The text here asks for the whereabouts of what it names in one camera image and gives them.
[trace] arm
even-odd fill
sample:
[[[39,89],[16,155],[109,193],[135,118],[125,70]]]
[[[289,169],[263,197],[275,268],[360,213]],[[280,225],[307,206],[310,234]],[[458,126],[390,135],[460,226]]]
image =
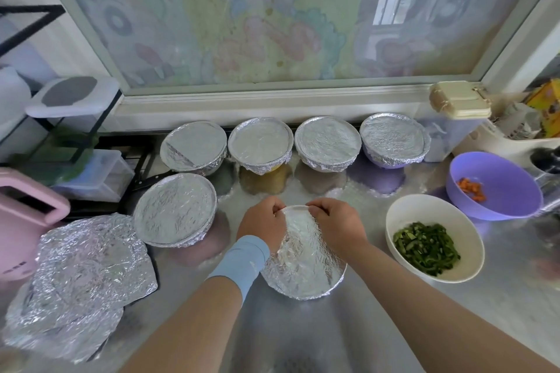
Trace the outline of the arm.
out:
[[[218,371],[249,287],[269,257],[269,250],[278,251],[286,234],[286,220],[278,212],[284,207],[280,199],[268,197],[248,209],[237,242],[218,267],[138,348],[120,373]]]
[[[560,372],[371,245],[345,202],[308,203],[326,243],[360,275],[427,372]]]

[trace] window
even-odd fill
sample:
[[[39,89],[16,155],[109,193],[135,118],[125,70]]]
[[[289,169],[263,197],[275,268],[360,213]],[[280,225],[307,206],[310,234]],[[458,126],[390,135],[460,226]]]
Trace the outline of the window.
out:
[[[127,95],[479,81],[538,0],[61,0]]]

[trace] orange food pieces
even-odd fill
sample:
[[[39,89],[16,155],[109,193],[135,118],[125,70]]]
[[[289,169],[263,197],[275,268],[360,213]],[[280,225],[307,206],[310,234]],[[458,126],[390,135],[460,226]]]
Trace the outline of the orange food pieces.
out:
[[[457,182],[457,185],[475,202],[484,202],[486,200],[486,196],[482,192],[482,185],[480,183],[471,182],[468,178],[463,177]]]

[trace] yellow lid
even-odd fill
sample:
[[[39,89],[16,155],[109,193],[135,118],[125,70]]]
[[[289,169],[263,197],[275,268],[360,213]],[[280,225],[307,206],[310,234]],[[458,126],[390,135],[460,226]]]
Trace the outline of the yellow lid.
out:
[[[479,93],[480,86],[469,81],[440,81],[430,87],[430,104],[452,119],[490,117],[490,101]]]

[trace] pink appliance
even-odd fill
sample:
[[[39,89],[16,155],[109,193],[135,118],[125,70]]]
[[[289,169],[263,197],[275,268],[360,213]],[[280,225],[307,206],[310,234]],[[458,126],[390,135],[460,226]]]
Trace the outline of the pink appliance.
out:
[[[44,214],[0,193],[0,281],[19,280],[36,269],[41,235],[70,212],[68,200],[11,168],[0,168],[0,187],[8,186],[50,205]]]

